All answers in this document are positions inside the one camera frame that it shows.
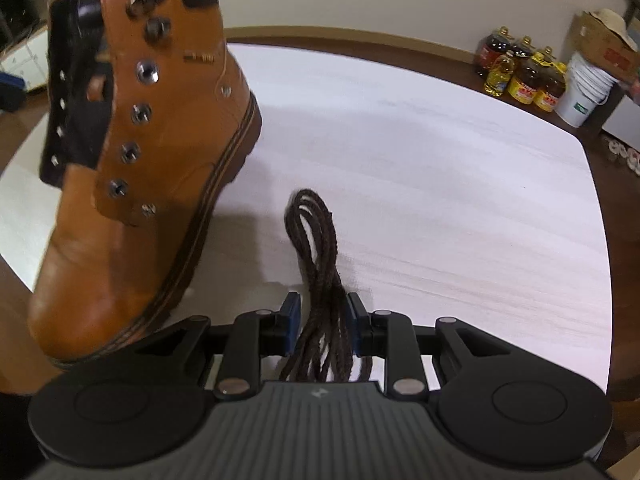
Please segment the white cabinet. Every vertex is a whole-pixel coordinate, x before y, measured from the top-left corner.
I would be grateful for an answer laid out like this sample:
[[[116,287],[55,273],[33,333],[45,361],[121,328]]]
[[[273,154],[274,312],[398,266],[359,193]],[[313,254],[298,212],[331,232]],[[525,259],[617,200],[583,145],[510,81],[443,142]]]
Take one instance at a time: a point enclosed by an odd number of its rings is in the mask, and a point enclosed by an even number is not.
[[[1,70],[25,81],[26,91],[46,88],[49,81],[48,26],[1,53]]]

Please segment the tan leather boot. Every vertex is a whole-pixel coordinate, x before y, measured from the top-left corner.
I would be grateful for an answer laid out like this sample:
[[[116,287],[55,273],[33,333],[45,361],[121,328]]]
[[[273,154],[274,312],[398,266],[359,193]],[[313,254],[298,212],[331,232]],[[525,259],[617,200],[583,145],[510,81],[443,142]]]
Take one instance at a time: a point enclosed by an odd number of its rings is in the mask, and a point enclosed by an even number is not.
[[[67,370],[157,330],[262,118],[219,0],[53,0],[39,177],[61,192],[28,308]]]

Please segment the large oil bottle yellow label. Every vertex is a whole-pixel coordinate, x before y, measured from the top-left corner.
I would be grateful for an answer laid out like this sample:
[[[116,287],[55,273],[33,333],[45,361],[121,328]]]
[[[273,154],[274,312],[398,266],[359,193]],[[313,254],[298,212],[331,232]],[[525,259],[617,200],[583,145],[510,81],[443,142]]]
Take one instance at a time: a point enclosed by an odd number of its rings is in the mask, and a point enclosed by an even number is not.
[[[542,52],[518,62],[506,91],[514,100],[525,105],[532,104],[539,88],[541,72],[546,66],[546,56]]]

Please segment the dark oil bottle red label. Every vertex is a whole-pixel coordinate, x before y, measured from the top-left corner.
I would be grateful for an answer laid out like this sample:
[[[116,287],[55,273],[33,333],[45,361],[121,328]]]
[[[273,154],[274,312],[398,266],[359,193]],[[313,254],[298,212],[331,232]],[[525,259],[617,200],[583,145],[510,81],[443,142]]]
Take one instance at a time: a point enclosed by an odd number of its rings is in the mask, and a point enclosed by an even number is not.
[[[475,71],[485,78],[495,60],[511,47],[511,36],[506,26],[493,30],[481,43],[475,55]]]

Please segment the small yellow oil bottle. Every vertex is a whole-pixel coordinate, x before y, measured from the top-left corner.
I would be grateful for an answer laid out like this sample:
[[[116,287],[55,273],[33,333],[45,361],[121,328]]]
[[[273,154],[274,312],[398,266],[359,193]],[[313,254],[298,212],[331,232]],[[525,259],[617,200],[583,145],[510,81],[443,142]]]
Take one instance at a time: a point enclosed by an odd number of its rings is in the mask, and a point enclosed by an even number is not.
[[[491,96],[502,96],[515,70],[515,58],[512,51],[506,51],[492,64],[484,84],[484,90]]]

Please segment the white plastic bucket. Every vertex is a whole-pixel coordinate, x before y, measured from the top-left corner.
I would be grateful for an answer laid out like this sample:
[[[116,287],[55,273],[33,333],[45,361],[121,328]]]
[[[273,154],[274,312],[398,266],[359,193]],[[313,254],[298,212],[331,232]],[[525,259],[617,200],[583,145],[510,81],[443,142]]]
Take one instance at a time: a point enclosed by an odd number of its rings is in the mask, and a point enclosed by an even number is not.
[[[599,131],[625,95],[620,81],[575,51],[565,74],[565,92],[554,114],[572,128]]]

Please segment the cardboard box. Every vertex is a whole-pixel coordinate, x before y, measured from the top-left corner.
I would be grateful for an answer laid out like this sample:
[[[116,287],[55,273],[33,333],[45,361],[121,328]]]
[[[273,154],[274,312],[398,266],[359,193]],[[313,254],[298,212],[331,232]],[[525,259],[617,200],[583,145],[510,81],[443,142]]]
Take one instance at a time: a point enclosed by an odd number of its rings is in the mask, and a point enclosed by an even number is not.
[[[639,70],[639,45],[628,35],[624,19],[610,9],[584,11],[570,28],[574,48],[589,63],[630,84]]]

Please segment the dark brown shoelace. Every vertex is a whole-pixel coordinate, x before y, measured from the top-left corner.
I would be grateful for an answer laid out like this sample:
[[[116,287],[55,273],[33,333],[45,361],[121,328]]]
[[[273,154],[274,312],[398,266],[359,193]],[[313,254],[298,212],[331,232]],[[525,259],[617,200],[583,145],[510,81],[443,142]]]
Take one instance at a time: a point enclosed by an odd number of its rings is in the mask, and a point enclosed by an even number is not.
[[[320,195],[303,188],[284,216],[309,292],[309,313],[293,353],[280,371],[285,382],[349,382],[354,367],[347,320],[347,292],[337,271],[332,212]]]

